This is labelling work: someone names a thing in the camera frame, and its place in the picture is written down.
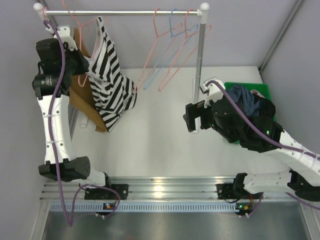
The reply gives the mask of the black white striped tank top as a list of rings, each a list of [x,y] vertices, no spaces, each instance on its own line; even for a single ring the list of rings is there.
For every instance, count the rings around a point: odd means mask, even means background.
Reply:
[[[136,84],[121,73],[115,43],[101,16],[95,19],[96,38],[92,56],[87,59],[88,80],[94,105],[107,132],[111,132],[122,114],[136,105]]]

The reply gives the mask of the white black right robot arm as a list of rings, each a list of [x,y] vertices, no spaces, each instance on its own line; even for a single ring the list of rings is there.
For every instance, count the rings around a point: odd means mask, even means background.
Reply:
[[[196,129],[196,119],[200,119],[200,129],[213,129],[229,143],[239,143],[288,168],[276,173],[238,173],[232,183],[217,186],[219,199],[257,199],[264,192],[274,192],[319,202],[320,157],[300,145],[271,117],[246,117],[235,103],[222,98],[209,105],[205,101],[187,104],[183,119],[189,132]]]

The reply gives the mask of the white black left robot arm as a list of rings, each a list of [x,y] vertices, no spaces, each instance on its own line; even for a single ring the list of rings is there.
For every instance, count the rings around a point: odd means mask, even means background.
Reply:
[[[45,131],[44,164],[41,176],[56,181],[76,182],[84,189],[85,200],[125,200],[128,184],[114,184],[102,171],[95,170],[87,156],[77,156],[70,134],[69,103],[72,77],[84,74],[88,62],[74,40],[48,38],[36,43],[40,58],[32,81]]]

